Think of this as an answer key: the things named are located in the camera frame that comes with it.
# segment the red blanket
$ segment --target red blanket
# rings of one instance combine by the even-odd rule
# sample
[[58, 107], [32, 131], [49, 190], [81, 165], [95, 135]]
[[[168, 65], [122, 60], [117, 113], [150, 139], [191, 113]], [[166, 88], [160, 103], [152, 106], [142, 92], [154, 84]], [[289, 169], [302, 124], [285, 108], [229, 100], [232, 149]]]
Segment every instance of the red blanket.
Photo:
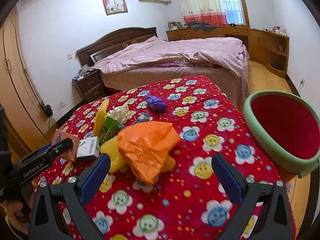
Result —
[[[166, 113], [152, 112], [145, 102], [147, 94], [162, 98], [168, 105]], [[80, 139], [92, 136], [95, 113], [102, 101], [76, 110], [63, 130]], [[85, 208], [106, 239], [215, 239], [237, 208], [212, 170], [211, 158], [217, 152], [244, 176], [270, 184], [279, 179], [277, 169], [251, 137], [243, 116], [204, 76], [169, 80], [112, 95], [109, 109], [124, 103], [131, 111], [125, 125], [148, 110], [153, 120], [172, 122], [181, 141], [171, 152], [177, 162], [174, 171], [160, 174], [154, 186], [137, 181], [130, 168], [105, 178]], [[57, 158], [39, 181], [65, 182], [90, 165]], [[261, 205], [257, 204], [242, 237], [249, 237]], [[61, 210], [74, 239], [80, 239], [65, 204], [61, 204]]]

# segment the hand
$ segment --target hand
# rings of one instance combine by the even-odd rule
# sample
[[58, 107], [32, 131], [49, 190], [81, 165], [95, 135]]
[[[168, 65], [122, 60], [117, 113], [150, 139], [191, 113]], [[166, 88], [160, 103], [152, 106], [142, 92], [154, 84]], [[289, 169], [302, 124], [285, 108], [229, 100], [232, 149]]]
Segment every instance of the hand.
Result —
[[[33, 201], [35, 199], [35, 195], [36, 195], [36, 188], [37, 185], [32, 181], [31, 182], [31, 188], [32, 188], [32, 194], [30, 196], [30, 199], [28, 201], [28, 206], [31, 209], [32, 205], [33, 205]], [[17, 216], [15, 215], [15, 212], [20, 211], [23, 207], [23, 204], [20, 201], [17, 200], [6, 200], [3, 203], [1, 203], [1, 206], [4, 208], [4, 211], [11, 223], [11, 225], [21, 231], [24, 234], [28, 234], [28, 230], [23, 228], [21, 220], [17, 219]]]

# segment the barcode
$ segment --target barcode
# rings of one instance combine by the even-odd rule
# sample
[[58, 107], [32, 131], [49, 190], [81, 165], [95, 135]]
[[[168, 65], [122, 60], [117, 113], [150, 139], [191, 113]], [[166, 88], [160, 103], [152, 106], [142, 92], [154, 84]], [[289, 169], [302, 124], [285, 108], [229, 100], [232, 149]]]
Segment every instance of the barcode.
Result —
[[95, 142], [96, 142], [96, 140], [91, 140], [89, 155], [91, 155], [93, 153]]

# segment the blue gripper pad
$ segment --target blue gripper pad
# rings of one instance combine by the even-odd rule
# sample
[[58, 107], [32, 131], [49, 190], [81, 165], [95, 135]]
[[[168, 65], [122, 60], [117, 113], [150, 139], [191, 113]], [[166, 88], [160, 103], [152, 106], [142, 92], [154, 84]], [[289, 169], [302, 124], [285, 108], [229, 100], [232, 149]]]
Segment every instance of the blue gripper pad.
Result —
[[80, 188], [81, 193], [79, 201], [82, 206], [89, 204], [93, 200], [97, 190], [110, 170], [111, 162], [109, 155], [100, 155], [101, 156], [96, 159], [92, 166], [87, 168], [89, 170], [89, 174], [87, 174], [87, 179]]
[[228, 167], [220, 159], [219, 154], [215, 154], [212, 157], [212, 168], [216, 176], [220, 180], [220, 183], [231, 203], [240, 206], [243, 201], [242, 188], [235, 177], [232, 175]]

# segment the window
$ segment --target window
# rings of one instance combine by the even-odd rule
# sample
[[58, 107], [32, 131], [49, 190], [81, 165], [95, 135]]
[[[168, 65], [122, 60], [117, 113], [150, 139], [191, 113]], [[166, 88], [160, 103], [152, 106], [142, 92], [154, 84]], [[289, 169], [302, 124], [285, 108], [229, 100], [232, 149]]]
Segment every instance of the window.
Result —
[[226, 12], [228, 23], [246, 24], [241, 0], [221, 0], [221, 2]]

